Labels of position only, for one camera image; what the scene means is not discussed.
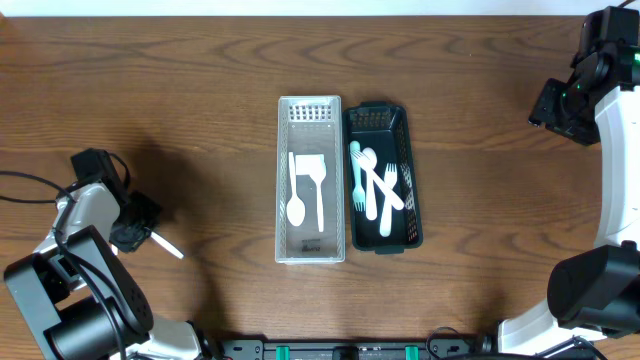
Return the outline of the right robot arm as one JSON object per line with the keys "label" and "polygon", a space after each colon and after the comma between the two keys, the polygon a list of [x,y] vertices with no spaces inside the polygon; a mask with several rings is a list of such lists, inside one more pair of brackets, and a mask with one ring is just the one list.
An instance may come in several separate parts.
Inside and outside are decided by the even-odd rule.
{"label": "right robot arm", "polygon": [[566,80],[548,79],[531,125],[600,149],[590,249],[557,263],[544,299],[499,323],[482,355],[598,359],[595,344],[639,332],[639,12],[588,14]]}

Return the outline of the white plastic spoon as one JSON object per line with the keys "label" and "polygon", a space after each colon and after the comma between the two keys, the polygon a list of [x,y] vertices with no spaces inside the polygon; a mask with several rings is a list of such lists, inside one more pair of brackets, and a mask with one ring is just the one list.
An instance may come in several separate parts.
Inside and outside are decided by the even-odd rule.
{"label": "white plastic spoon", "polygon": [[323,154],[313,154],[310,156],[311,174],[310,177],[316,185],[316,202],[317,202],[317,222],[318,231],[324,231],[324,205],[322,195],[322,183],[326,177],[326,164]]}
{"label": "white plastic spoon", "polygon": [[[367,147],[364,148],[362,152],[369,159],[371,168],[374,169],[377,164],[375,151],[372,148]],[[377,218],[375,186],[373,179],[369,175],[366,175],[366,218],[370,221]]]}
{"label": "white plastic spoon", "polygon": [[182,251],[180,251],[175,245],[173,245],[171,242],[169,242],[167,239],[165,239],[163,236],[161,236],[160,234],[156,233],[155,231],[152,231],[150,233],[150,238],[156,244],[158,244],[160,247],[162,247],[164,250],[166,250],[171,255],[175,256],[176,258],[178,258],[178,259],[183,259],[184,258],[184,253]]}

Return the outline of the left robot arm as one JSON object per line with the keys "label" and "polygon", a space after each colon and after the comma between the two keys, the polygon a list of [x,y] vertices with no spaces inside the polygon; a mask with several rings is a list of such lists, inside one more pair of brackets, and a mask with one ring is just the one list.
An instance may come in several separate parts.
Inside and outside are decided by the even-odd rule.
{"label": "left robot arm", "polygon": [[76,180],[57,186],[57,215],[43,242],[8,265],[4,283],[47,359],[220,359],[220,347],[190,321],[155,316],[118,259],[153,239],[162,211],[131,191],[121,159],[89,148],[72,156]]}

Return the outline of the white plastic fork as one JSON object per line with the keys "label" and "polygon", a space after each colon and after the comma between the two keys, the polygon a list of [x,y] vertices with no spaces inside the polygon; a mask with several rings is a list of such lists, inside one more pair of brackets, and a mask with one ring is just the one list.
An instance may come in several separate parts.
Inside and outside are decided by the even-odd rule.
{"label": "white plastic fork", "polygon": [[[393,189],[397,182],[397,166],[395,163],[388,163],[385,168],[384,182]],[[385,200],[381,215],[379,233],[382,237],[389,237],[392,227],[392,204],[389,200]]]}
{"label": "white plastic fork", "polygon": [[362,170],[357,159],[351,155],[354,189],[352,192],[353,206],[356,211],[363,212],[366,209],[365,190],[362,186]]}
{"label": "white plastic fork", "polygon": [[350,154],[356,159],[356,162],[362,169],[365,170],[367,176],[371,178],[371,180],[378,186],[380,191],[390,201],[392,207],[396,210],[403,210],[405,206],[404,201],[375,172],[375,168],[372,165],[371,159],[362,151],[351,150]]}

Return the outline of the white plastic spoon angled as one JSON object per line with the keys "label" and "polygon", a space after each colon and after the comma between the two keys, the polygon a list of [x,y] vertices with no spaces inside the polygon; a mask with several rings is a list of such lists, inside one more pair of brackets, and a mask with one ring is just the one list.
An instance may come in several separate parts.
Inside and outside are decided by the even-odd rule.
{"label": "white plastic spoon angled", "polygon": [[292,226],[300,226],[305,219],[305,204],[297,194],[297,174],[296,163],[293,152],[288,153],[289,180],[291,187],[291,197],[287,203],[287,218]]}

